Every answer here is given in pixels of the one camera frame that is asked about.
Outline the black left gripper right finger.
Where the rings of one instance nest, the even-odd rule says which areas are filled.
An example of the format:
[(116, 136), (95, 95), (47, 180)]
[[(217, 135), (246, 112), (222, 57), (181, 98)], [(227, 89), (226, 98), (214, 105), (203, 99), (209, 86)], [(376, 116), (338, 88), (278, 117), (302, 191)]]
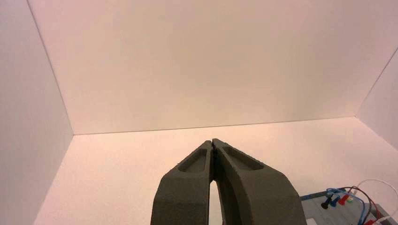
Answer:
[(300, 197), (280, 171), (213, 139), (224, 225), (305, 225)]

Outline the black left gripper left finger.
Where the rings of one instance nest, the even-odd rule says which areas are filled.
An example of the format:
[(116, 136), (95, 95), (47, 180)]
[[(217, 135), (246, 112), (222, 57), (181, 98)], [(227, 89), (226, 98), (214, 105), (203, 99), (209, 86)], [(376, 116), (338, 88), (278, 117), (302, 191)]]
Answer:
[(167, 172), (153, 201), (152, 225), (207, 225), (210, 183), (214, 179), (210, 140)]

